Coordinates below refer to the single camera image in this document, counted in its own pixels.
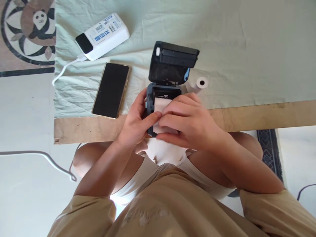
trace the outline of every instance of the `leg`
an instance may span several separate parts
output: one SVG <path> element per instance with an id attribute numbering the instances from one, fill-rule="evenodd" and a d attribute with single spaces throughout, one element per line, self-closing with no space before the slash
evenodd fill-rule
<path id="1" fill-rule="evenodd" d="M 254 154 L 258 159 L 262 160 L 263 151 L 261 145 L 254 137 L 242 132 L 234 132 L 230 134 L 236 142 Z M 214 182 L 226 188 L 236 187 L 235 184 L 222 172 L 217 157 L 213 156 L 211 153 L 198 150 L 189 155 L 188 159 L 201 173 Z"/>
<path id="2" fill-rule="evenodd" d="M 81 177 L 85 176 L 85 174 L 103 155 L 111 143 L 112 142 L 88 143 L 78 149 L 73 159 L 73 166 Z M 137 155 L 136 153 L 146 149 L 147 144 L 145 142 L 140 143 L 135 148 L 135 153 L 131 154 L 131 157 L 126 164 L 126 167 L 123 170 L 123 173 L 116 184 L 113 193 L 120 190 L 135 175 L 144 160 L 144 157 Z"/>

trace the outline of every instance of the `phone screen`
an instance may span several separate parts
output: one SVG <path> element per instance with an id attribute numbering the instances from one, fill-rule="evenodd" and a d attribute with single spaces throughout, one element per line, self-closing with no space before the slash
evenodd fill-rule
<path id="1" fill-rule="evenodd" d="M 117 118 L 129 67 L 107 63 L 95 98 L 92 113 Z"/>

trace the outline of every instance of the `person's right hand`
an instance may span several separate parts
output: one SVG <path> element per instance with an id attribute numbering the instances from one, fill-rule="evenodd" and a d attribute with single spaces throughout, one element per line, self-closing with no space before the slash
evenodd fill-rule
<path id="1" fill-rule="evenodd" d="M 162 115 L 159 126 L 167 126 L 180 133 L 161 133 L 157 135 L 157 139 L 180 147 L 212 151 L 228 135 L 217 126 L 194 93 L 179 95 L 173 99 Z"/>

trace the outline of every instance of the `wrinkled fabric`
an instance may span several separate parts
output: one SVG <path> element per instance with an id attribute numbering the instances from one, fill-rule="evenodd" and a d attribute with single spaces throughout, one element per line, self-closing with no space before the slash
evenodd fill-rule
<path id="1" fill-rule="evenodd" d="M 75 37 L 116 12 L 130 39 L 104 58 L 69 66 L 55 84 L 55 117 L 92 116 L 106 62 L 132 66 L 121 114 L 150 82 L 157 40 L 200 50 L 186 83 L 203 76 L 205 107 L 225 108 L 316 99 L 316 1 L 56 0 L 56 71 L 76 59 Z"/>

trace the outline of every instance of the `panda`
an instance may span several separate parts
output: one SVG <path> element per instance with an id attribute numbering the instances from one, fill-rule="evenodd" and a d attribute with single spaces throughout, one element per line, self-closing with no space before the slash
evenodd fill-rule
<path id="1" fill-rule="evenodd" d="M 55 26 L 55 9 L 50 8 L 48 13 L 45 10 L 33 13 L 34 27 L 32 33 L 29 35 L 30 39 L 38 37 L 40 40 L 52 39 L 56 36 Z"/>

